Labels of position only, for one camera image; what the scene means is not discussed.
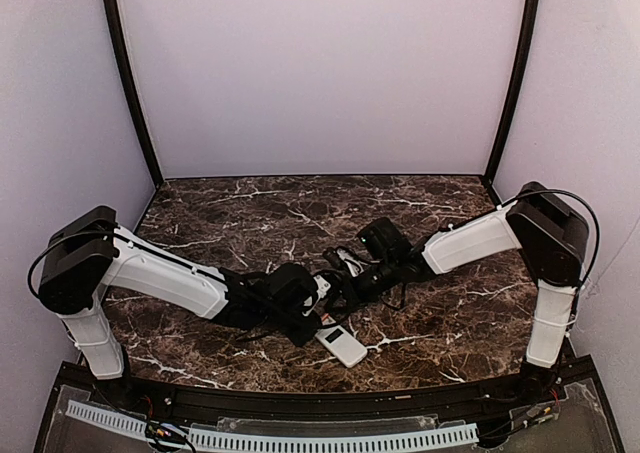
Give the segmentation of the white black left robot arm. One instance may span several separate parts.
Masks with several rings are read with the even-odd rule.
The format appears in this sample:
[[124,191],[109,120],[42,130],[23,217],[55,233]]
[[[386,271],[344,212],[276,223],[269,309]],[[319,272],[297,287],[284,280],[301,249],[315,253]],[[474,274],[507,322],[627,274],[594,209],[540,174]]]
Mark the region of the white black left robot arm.
[[154,246],[98,206],[51,236],[29,270],[30,292],[71,333],[93,376],[124,376],[125,353],[102,309],[109,287],[137,291],[225,327],[249,331],[270,323],[296,346],[313,338],[322,322],[316,304],[330,288],[305,267],[286,263],[271,273],[239,274],[206,267]]

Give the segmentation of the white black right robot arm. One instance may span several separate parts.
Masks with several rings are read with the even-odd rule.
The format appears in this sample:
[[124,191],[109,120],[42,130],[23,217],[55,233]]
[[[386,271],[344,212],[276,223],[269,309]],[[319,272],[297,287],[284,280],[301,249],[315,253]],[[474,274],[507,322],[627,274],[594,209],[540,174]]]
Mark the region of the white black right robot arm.
[[578,298],[595,267],[601,227],[577,194],[525,184],[514,197],[412,243],[387,217],[357,235],[363,258],[346,247],[327,251],[346,272],[342,293],[350,304],[377,301],[396,286],[460,276],[474,266],[493,284],[523,279],[535,295],[526,365],[549,370],[575,321]]

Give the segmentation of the white red remote control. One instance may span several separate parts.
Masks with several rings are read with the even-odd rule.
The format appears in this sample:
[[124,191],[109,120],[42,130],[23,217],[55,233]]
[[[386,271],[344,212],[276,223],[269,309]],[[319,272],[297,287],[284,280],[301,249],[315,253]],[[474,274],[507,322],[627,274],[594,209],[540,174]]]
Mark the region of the white red remote control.
[[322,329],[315,338],[346,368],[356,366],[368,353],[367,348],[342,326]]

